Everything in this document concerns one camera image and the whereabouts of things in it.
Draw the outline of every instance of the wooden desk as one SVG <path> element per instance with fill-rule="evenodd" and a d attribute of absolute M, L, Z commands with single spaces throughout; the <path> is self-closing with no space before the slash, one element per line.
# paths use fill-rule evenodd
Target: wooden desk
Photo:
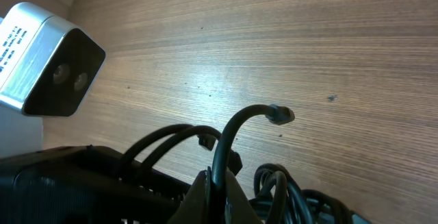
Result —
<path fill-rule="evenodd" d="M 222 129 L 240 108 L 277 103 L 293 123 L 253 118 L 233 145 L 248 196 L 255 169 L 276 162 L 375 223 L 436 223 L 437 4 L 76 0 L 71 21 L 107 59 L 74 116 L 45 120 L 45 146 L 125 151 L 165 125 Z M 212 157 L 193 138 L 156 168 L 191 182 Z"/>

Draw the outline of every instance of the cable plug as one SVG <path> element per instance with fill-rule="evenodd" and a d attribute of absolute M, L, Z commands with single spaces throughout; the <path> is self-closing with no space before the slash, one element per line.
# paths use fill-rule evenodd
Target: cable plug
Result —
<path fill-rule="evenodd" d="M 233 150 L 230 150 L 229 158 L 228 158 L 228 169 L 236 176 L 240 169 L 242 169 L 244 165 L 242 164 L 242 159 L 240 158 L 240 155 L 238 152 L 234 152 Z"/>
<path fill-rule="evenodd" d="M 216 143 L 216 138 L 210 134 L 201 134 L 198 135 L 198 144 L 204 148 L 212 151 L 214 148 L 214 144 Z"/>
<path fill-rule="evenodd" d="M 271 104 L 269 106 L 274 110 L 274 114 L 272 116 L 265 115 L 265 117 L 271 123 L 274 123 L 275 125 L 284 125 L 295 119 L 294 112 L 290 110 L 288 107 L 277 106 L 275 104 Z"/>

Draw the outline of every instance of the device lens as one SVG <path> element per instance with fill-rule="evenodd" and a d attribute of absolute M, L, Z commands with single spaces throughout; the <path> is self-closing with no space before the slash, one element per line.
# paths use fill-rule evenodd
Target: device lens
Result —
<path fill-rule="evenodd" d="M 62 84 L 70 75 L 70 67 L 67 64 L 59 65 L 53 72 L 53 83 Z"/>
<path fill-rule="evenodd" d="M 75 80 L 75 90 L 81 90 L 83 87 L 87 84 L 88 81 L 88 75 L 87 73 L 81 73 L 79 76 L 77 76 Z"/>

